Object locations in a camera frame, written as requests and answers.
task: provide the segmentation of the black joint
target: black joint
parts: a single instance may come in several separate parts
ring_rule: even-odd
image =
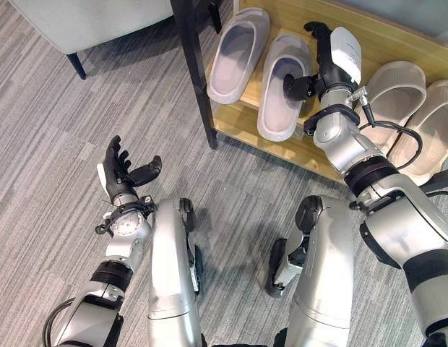
[[[432,249],[410,258],[402,266],[410,292],[423,282],[448,275],[448,250]]]
[[[322,208],[322,199],[316,195],[309,195],[301,201],[296,211],[295,223],[303,234],[311,233]]]
[[[181,211],[182,221],[187,233],[191,233],[195,228],[195,211],[192,201],[186,198],[179,200],[179,211]]]
[[[91,280],[107,283],[126,291],[133,272],[120,262],[107,261],[99,264]]]
[[[353,109],[347,107],[346,105],[343,105],[341,103],[328,106],[326,108],[323,108],[313,116],[311,116],[307,121],[304,122],[304,132],[307,133],[307,135],[314,135],[314,132],[317,128],[317,123],[324,117],[329,116],[330,114],[334,112],[340,112],[343,116],[348,117],[355,125],[359,125],[361,118],[359,115],[354,112]]]
[[[399,171],[385,157],[376,156],[354,165],[346,173],[345,183],[355,196],[359,196],[365,188]]]
[[[123,304],[123,296],[118,295],[115,301],[101,298],[96,295],[86,295],[83,302],[87,302],[88,304],[92,304],[99,307],[105,307],[106,309],[120,309]]]

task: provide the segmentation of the shoe rack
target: shoe rack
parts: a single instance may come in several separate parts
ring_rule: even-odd
[[[324,0],[235,0],[234,6],[235,4],[238,5],[236,11],[246,7],[265,9],[271,19],[270,38],[240,100],[231,105],[221,105],[213,114],[215,129],[329,179],[341,182],[311,137],[304,136],[301,139],[295,134],[283,142],[270,142],[258,134],[257,116],[262,89],[262,69],[269,45],[276,36],[291,33],[308,44],[312,73],[318,70],[315,57],[316,40],[303,31],[303,25],[316,20],[325,22],[331,29],[343,26],[358,39],[362,49],[362,84],[367,82],[381,65],[395,60],[412,61],[420,66],[426,73],[427,85],[448,79],[448,45],[381,17]],[[298,120],[299,125],[319,110],[319,101],[315,98],[304,106]]]

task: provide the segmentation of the chair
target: chair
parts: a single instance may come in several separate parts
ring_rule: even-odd
[[[170,0],[9,2],[44,38],[66,54],[83,80],[86,73],[78,59],[78,51],[133,33],[173,15]],[[212,4],[209,10],[215,22],[217,7]]]

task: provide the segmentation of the black metal frame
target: black metal frame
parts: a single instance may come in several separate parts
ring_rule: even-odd
[[[202,49],[200,48],[196,28],[194,5],[192,0],[170,1],[178,34],[181,38],[182,49],[186,56],[190,78],[194,86],[200,115],[202,116],[204,132],[207,135],[208,145],[214,150],[217,148],[216,129],[212,119],[210,98],[208,98],[207,94],[207,80],[204,75]],[[210,6],[214,6],[214,10],[216,10],[217,5],[215,1],[212,1]]]

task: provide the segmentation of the gray carpet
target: gray carpet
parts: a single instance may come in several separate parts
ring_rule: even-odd
[[[227,19],[231,1],[221,11]],[[217,36],[208,26],[200,40],[208,63]],[[103,256],[108,236],[93,228],[109,206],[95,166],[114,134],[134,165],[163,158],[160,177],[141,194],[194,202],[206,271],[199,311],[210,345],[271,345],[294,289],[278,300],[262,289],[273,241],[294,229],[306,195],[351,194],[235,140],[219,137],[219,149],[209,149],[173,20],[79,56],[86,81],[0,0],[0,346],[39,346],[48,313]],[[448,199],[437,201],[448,215]],[[419,346],[403,274],[376,261],[358,235],[359,214],[354,221],[350,346]],[[147,261],[122,308],[120,346],[148,345],[146,274]]]

